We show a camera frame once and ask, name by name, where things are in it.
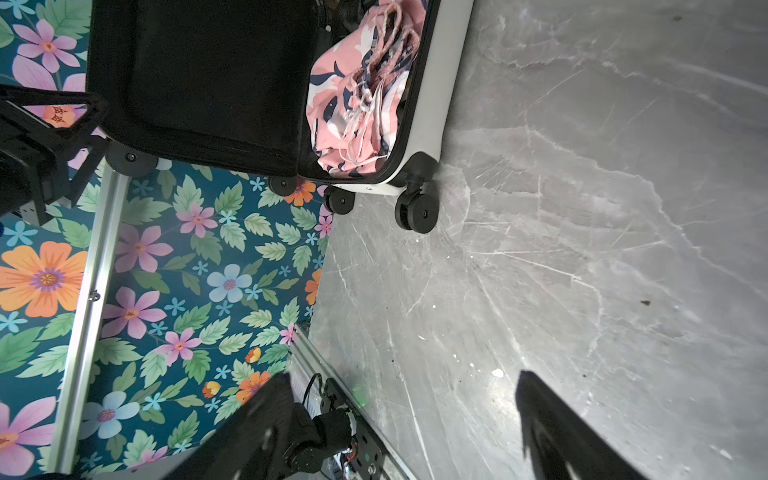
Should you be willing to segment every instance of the gray marble floor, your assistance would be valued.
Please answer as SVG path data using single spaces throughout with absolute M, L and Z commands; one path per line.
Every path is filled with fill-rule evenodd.
M 531 477 L 521 369 L 650 478 L 765 478 L 767 51 L 761 0 L 476 0 L 439 224 L 358 196 L 310 334 L 420 478 Z

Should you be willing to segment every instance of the orange flower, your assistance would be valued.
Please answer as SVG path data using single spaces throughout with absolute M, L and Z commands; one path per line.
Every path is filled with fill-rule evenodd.
M 22 245 L 4 252 L 2 259 L 12 268 L 0 266 L 0 309 L 12 312 L 27 306 L 27 316 L 51 317 L 59 303 L 70 312 L 78 306 L 86 252 L 72 257 L 66 243 L 45 242 L 40 255 Z
M 245 361 L 248 363 L 257 362 L 261 358 L 261 349 L 259 347 L 256 347 L 255 349 L 248 352 L 248 355 L 245 356 Z
M 320 275 L 323 275 L 322 268 L 319 268 L 312 273 L 312 280 L 308 280 L 304 287 L 304 291 L 310 293 L 306 296 L 306 301 L 309 302 L 310 305 L 314 305 L 317 301 L 317 289 L 320 287 Z
M 240 403 L 247 402 L 254 393 L 258 392 L 265 383 L 269 382 L 270 376 L 271 375 L 268 372 L 251 373 L 248 380 L 243 380 L 243 383 L 240 384 L 240 391 L 237 393 L 237 401 Z
M 301 207 L 304 204 L 308 204 L 312 201 L 312 193 L 317 190 L 317 186 L 308 180 L 301 180 L 296 185 L 296 191 L 291 195 L 285 197 L 285 201 L 289 204 L 294 204 L 297 207 Z
M 219 382 L 208 382 L 203 387 L 203 396 L 207 399 L 212 399 L 221 390 Z

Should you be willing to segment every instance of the teal floral mat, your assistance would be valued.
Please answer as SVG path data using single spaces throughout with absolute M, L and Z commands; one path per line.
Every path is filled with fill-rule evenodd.
M 81 91 L 90 9 L 0 2 L 0 82 Z M 82 115 L 34 113 L 54 126 Z M 77 208 L 52 206 L 43 227 L 0 218 L 0 478 L 45 471 L 103 168 Z M 282 198 L 265 183 L 165 159 L 132 180 L 76 472 L 199 445 L 285 368 L 296 325 L 312 317 L 333 218 L 324 187 Z

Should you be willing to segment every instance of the suitcase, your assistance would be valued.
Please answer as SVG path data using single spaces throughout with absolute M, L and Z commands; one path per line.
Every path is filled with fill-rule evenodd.
M 183 159 L 267 175 L 283 196 L 303 178 L 329 185 L 324 203 L 336 214 L 351 211 L 355 193 L 399 195 L 397 224 L 428 233 L 439 203 L 423 187 L 439 162 L 472 0 L 423 1 L 396 142 L 375 173 L 337 179 L 318 165 L 305 116 L 310 69 L 344 35 L 323 1 L 94 0 L 86 90 L 109 104 L 101 129 L 127 152 L 108 155 L 111 166 L 135 176 L 137 157 Z

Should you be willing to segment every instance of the clothing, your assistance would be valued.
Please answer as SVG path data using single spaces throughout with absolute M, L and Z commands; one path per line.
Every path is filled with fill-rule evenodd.
M 312 67 L 306 117 L 332 177 L 370 174 L 389 155 L 425 15 L 421 0 L 380 0 Z

